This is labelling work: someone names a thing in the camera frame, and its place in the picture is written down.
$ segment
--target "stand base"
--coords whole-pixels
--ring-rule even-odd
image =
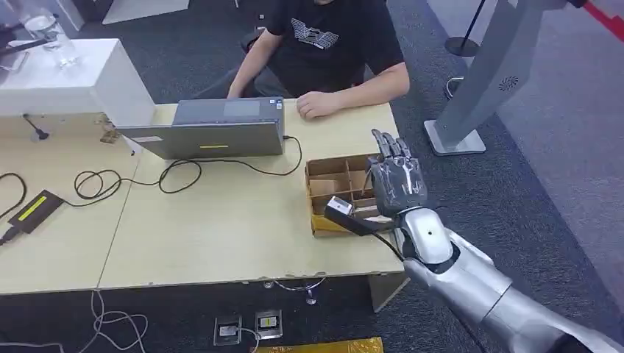
[[[479,51],[479,45],[468,39],[464,46],[461,46],[463,42],[464,37],[451,37],[444,42],[444,47],[449,53],[458,57],[474,57]]]
[[[429,142],[431,142],[433,153],[436,154],[436,156],[484,153],[486,151],[486,145],[483,144],[477,130],[470,132],[457,146],[445,146],[438,136],[435,123],[435,120],[425,121],[425,131],[429,136]]]

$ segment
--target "table leg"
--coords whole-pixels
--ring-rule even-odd
[[[373,311],[379,313],[409,281],[410,279],[403,272],[398,274],[369,275]]]

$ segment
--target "robot finger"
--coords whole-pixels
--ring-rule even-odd
[[[384,132],[381,135],[383,136],[383,138],[386,139],[386,141],[388,141],[388,145],[390,146],[390,151],[392,152],[392,155],[394,157],[400,157],[401,156],[401,148],[399,147],[397,142],[394,140],[392,135],[390,135],[387,132]]]
[[[377,140],[377,145],[379,146],[379,151],[383,155],[383,158],[391,158],[392,152],[390,151],[390,146],[388,145],[388,141],[383,138],[381,132],[377,129],[371,130],[372,135],[375,136],[375,140]]]
[[[401,152],[407,159],[411,159],[411,151],[409,150],[408,144],[402,138],[397,139],[397,145],[401,148]]]

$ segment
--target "gray carpet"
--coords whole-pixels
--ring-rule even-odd
[[[265,11],[260,2],[266,3],[245,1],[237,12],[227,0],[192,1],[181,13],[89,25],[84,36],[121,38],[155,101],[175,102],[241,58],[236,41],[257,25],[256,15]],[[422,122],[441,112],[446,78],[465,64],[444,51],[447,36],[424,0],[392,0],[389,7],[411,73],[411,92],[392,108],[401,135],[421,157],[432,194],[447,206],[440,209],[446,225],[490,254],[520,290],[624,343],[622,313],[498,118],[480,128],[486,154],[433,156]],[[479,352],[449,311],[413,284],[378,315],[370,310],[363,277],[328,280],[314,307],[301,295],[260,284],[116,290],[104,297],[110,309],[148,315],[148,352],[248,352],[249,338],[241,346],[211,346],[214,316],[240,313],[250,325],[256,310],[271,307],[284,310],[285,336],[263,345],[380,336],[386,352]],[[88,302],[88,293],[3,297],[0,331],[13,340],[60,340],[72,352],[91,337]],[[132,339],[128,324],[107,329]],[[482,332],[478,336],[489,352],[501,351]],[[112,351],[103,340],[90,350]]]

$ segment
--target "gray laptop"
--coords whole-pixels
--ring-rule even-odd
[[[171,126],[117,130],[165,160],[282,154],[283,99],[180,101]]]

